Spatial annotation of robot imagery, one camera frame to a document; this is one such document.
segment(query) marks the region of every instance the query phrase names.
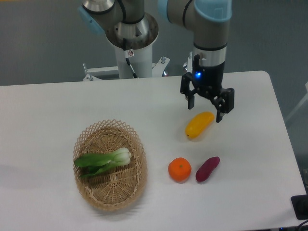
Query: white cylinder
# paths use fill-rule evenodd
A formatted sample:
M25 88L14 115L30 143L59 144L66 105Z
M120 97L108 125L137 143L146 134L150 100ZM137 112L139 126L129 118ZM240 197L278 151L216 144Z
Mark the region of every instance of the white cylinder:
M152 45L154 42L155 41L147 47L134 50L134 56L129 58L129 61L139 78L152 77ZM114 46L114 48L120 79L134 78L132 70L126 62L123 49L118 48L117 46Z

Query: blue led light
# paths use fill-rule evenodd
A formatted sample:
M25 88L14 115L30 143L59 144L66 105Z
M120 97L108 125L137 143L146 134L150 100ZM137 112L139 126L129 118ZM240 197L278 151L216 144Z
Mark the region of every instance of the blue led light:
M194 74L194 76L195 76L196 78L200 78L200 77L201 77L201 72L196 72L196 73Z

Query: purple sweet potato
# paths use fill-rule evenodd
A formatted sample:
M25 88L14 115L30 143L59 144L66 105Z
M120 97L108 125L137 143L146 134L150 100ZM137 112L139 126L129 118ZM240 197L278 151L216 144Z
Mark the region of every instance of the purple sweet potato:
M196 180L198 182L207 180L219 163L220 158L218 156L209 158L196 172Z

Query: robotic arm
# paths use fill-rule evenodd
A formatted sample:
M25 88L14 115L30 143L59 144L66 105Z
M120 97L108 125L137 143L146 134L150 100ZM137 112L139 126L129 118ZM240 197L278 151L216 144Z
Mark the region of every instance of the robotic arm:
M232 0L158 0L159 12L169 22L194 33L192 70L182 76L180 87L188 109L194 107L197 93L215 106L217 123L234 108L234 89L221 85L231 4ZM152 76L158 24L144 12L144 0L83 0L78 11L92 32L106 33L116 51L120 78Z
M158 9L169 22L194 33L192 71L182 76L180 92L194 107L194 94L217 109L216 122L234 108L234 89L222 88L232 0L159 0Z
M144 0L83 0L78 11L92 32L106 33L115 49L120 78L152 76L158 24L144 12Z

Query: bok choy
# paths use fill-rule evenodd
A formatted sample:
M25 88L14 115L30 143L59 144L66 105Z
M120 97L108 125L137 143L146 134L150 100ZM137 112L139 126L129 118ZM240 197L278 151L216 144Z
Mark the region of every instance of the bok choy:
M124 166L130 163L131 153L127 148L120 148L114 152L105 154L86 153L74 161L78 167L88 169L88 174L81 175L81 178L95 176L117 166Z

